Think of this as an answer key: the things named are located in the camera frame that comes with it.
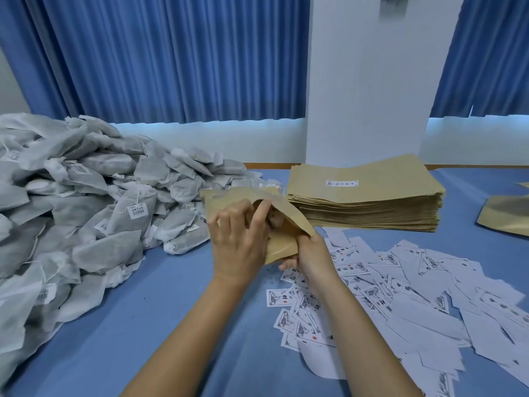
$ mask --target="forearm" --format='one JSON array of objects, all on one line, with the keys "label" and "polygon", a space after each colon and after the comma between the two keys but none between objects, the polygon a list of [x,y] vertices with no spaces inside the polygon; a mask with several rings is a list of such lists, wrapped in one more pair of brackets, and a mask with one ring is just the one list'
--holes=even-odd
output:
[{"label": "forearm", "polygon": [[121,396],[194,396],[213,349],[243,293],[244,288],[212,280]]},{"label": "forearm", "polygon": [[322,286],[321,298],[353,395],[422,397],[420,389],[339,277]]}]

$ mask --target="bare skin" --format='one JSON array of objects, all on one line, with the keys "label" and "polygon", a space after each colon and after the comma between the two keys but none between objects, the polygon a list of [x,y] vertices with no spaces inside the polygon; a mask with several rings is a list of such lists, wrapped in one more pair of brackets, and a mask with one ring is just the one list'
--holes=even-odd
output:
[{"label": "bare skin", "polygon": [[[121,393],[121,397],[194,396],[231,314],[265,261],[270,201],[254,211],[248,200],[208,219],[213,279],[181,323]],[[250,222],[245,226],[245,218]],[[280,269],[296,267],[326,308],[351,392],[359,397],[423,394],[338,277],[323,238],[298,238],[299,254]]]}]

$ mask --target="blue table surface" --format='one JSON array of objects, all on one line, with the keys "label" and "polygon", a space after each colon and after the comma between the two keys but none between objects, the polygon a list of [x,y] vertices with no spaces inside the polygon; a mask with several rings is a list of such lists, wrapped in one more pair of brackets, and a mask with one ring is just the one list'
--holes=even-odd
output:
[{"label": "blue table surface", "polygon": [[[288,170],[264,170],[265,179],[288,183]],[[436,233],[346,230],[374,250],[388,250],[406,239],[481,262],[484,272],[529,294],[529,239],[476,225],[490,195],[524,195],[516,185],[529,169],[438,169],[433,176],[446,188]],[[155,349],[191,309],[213,273],[208,243],[182,256],[162,247],[146,252],[141,268],[111,289],[103,303],[67,323],[10,382],[9,397],[117,396]],[[230,320],[203,381],[203,396],[350,395],[343,380],[314,375],[301,354],[280,347],[272,326],[279,307],[267,308],[265,290],[285,288],[272,264],[261,269]],[[520,307],[529,311],[529,299]],[[451,307],[454,315],[457,309]],[[457,397],[528,396],[529,388],[493,361],[461,350],[466,371],[454,382]]]}]

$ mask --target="brown paper envelope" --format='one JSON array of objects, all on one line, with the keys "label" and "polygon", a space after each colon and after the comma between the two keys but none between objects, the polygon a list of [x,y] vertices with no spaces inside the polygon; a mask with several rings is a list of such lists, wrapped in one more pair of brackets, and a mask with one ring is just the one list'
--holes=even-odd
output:
[{"label": "brown paper envelope", "polygon": [[272,201],[272,206],[283,213],[287,220],[280,228],[272,232],[268,241],[265,264],[294,255],[298,252],[296,236],[303,232],[313,236],[316,232],[303,214],[290,204],[286,197],[280,195],[274,187],[261,189],[235,187],[218,191],[203,189],[201,196],[205,198],[208,217],[231,203],[243,199],[248,199],[250,203],[264,199]]},{"label": "brown paper envelope", "polygon": [[495,230],[529,236],[529,195],[491,196],[478,223]]},{"label": "brown paper envelope", "polygon": [[[327,181],[358,181],[354,187],[328,186]],[[444,193],[443,186],[414,154],[353,168],[293,166],[287,194],[334,203],[393,200]]]}]

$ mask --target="stack of envelopes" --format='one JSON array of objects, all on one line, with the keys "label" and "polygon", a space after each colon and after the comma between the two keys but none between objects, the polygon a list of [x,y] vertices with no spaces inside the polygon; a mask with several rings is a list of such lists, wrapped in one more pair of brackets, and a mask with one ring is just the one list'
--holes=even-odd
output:
[{"label": "stack of envelopes", "polygon": [[413,154],[363,166],[293,166],[288,200],[313,226],[435,231],[443,186]]}]

